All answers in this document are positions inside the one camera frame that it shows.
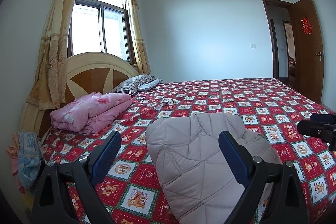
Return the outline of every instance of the gray quilted jacket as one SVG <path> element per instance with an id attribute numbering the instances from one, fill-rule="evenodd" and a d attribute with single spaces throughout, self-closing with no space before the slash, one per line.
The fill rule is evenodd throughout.
<path id="1" fill-rule="evenodd" d="M 224 130 L 252 156 L 281 164 L 264 136 L 246 129 L 237 115 L 160 118 L 148 126 L 148 152 L 180 224 L 223 224 L 244 191 L 219 149 L 218 136 Z M 271 185 L 265 188 L 262 200 L 270 189 Z"/>

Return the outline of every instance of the blue cloth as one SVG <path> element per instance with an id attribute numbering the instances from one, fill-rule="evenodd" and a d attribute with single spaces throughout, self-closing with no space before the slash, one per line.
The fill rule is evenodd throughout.
<path id="1" fill-rule="evenodd" d="M 30 190 L 40 170 L 41 153 L 34 132 L 20 130 L 18 132 L 20 149 L 18 150 L 18 172 L 17 176 L 26 190 Z"/>
<path id="2" fill-rule="evenodd" d="M 138 92 L 140 91 L 148 91 L 155 87 L 156 85 L 160 84 L 162 82 L 162 79 L 155 79 L 152 82 L 149 82 L 148 84 L 143 84 L 139 87 Z"/>

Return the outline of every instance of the red checkered bedsheet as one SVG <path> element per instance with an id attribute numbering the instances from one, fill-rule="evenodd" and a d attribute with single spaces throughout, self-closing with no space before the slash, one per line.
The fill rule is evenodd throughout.
<path id="1" fill-rule="evenodd" d="M 117 224 L 178 223 L 160 188 L 147 152 L 145 130 L 160 117 L 225 112 L 241 116 L 246 128 L 264 134 L 282 161 L 293 161 L 302 183 L 310 222 L 318 220 L 336 197 L 336 153 L 319 139 L 301 136 L 296 125 L 311 113 L 325 113 L 276 79 L 188 81 L 160 84 L 135 95 L 133 105 L 110 127 L 82 135 L 51 129 L 42 150 L 46 160 L 75 161 L 104 142 L 111 130 L 122 134 L 122 146 L 104 182 L 96 190 Z M 74 185 L 69 187 L 81 222 L 88 223 Z M 254 217 L 257 223 L 263 203 Z"/>

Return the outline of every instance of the striped pillowcase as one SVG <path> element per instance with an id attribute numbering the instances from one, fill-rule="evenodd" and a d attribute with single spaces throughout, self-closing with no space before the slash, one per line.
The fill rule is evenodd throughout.
<path id="1" fill-rule="evenodd" d="M 134 96 L 137 93 L 139 87 L 143 84 L 148 84 L 157 79 L 151 75 L 137 75 L 135 77 L 129 78 L 119 85 L 117 85 L 114 89 L 112 89 L 109 93 L 127 93 L 131 96 Z"/>

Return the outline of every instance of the red paper cut decoration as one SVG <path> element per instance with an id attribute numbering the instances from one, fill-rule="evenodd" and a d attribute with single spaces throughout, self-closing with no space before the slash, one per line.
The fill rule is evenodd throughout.
<path id="1" fill-rule="evenodd" d="M 304 33 L 311 34 L 311 29 L 313 28 L 313 25 L 310 25 L 309 18 L 304 17 L 302 18 L 301 22 L 302 22 L 302 30 L 304 30 Z"/>

